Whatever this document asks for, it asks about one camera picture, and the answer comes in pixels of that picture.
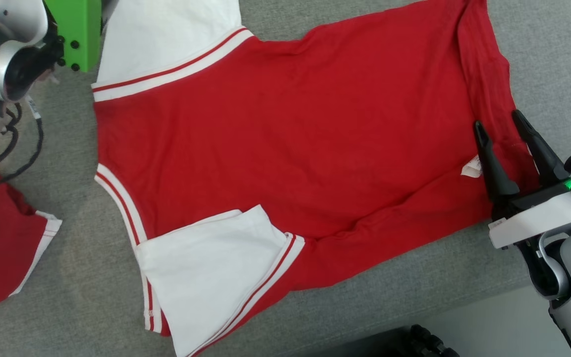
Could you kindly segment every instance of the green light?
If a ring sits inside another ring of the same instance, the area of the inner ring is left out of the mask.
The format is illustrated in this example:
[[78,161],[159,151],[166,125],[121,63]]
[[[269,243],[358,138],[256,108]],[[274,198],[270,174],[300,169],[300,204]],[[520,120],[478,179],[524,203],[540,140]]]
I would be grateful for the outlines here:
[[567,179],[566,181],[564,181],[564,185],[565,187],[567,187],[569,190],[571,190],[571,178]]

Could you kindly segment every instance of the gray fabric surface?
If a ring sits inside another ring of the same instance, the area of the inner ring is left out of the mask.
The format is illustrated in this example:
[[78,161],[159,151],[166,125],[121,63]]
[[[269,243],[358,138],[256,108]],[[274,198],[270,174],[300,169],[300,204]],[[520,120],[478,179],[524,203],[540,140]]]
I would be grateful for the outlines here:
[[[300,38],[313,26],[405,0],[242,0],[261,39]],[[490,15],[512,65],[519,108],[562,158],[571,154],[571,2],[493,0]],[[45,117],[38,162],[13,185],[30,204],[64,219],[18,296],[0,303],[0,356],[172,356],[170,339],[143,329],[138,267],[118,208],[93,181],[95,74],[57,71],[61,85],[33,95]],[[34,150],[26,116],[11,172]],[[528,283],[513,249],[493,249],[485,224],[385,262],[328,289],[289,294],[204,352],[292,356],[335,346]]]

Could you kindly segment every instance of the red and white t-shirt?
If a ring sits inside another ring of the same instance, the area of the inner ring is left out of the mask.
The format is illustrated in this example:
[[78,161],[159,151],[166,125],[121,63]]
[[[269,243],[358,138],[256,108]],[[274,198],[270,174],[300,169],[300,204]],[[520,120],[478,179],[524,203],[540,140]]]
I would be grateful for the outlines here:
[[96,180],[123,214],[145,324],[195,355],[489,216],[473,122],[523,189],[485,0],[429,0],[261,41],[236,0],[121,0],[94,84]]
[[0,185],[0,302],[21,291],[60,227],[12,186]]

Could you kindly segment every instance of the green bracket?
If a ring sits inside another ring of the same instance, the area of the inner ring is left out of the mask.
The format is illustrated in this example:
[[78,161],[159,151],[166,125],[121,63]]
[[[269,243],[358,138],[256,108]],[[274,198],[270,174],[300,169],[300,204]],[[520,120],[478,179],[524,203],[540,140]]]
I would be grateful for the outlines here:
[[44,0],[65,43],[63,61],[73,70],[88,72],[100,58],[102,0]]

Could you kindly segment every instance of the clothing tag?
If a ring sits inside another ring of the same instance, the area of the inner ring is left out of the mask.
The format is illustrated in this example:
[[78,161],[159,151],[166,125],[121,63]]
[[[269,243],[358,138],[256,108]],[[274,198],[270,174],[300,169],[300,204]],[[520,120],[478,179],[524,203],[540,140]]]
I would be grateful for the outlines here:
[[32,111],[32,116],[34,116],[34,119],[41,119],[41,114],[37,109],[37,105],[34,103],[34,100],[32,100],[32,98],[30,98],[29,95],[25,96],[25,102],[30,107],[30,111]]
[[498,219],[498,220],[496,220],[496,221],[494,221],[494,222],[492,222],[492,223],[489,223],[488,229],[493,229],[493,228],[495,228],[496,226],[500,225],[501,223],[504,223],[505,221],[506,221],[506,219],[505,219],[505,218],[502,218],[502,219]]
[[482,162],[480,161],[479,155],[475,156],[473,160],[464,165],[461,175],[473,177],[475,179],[482,176]]

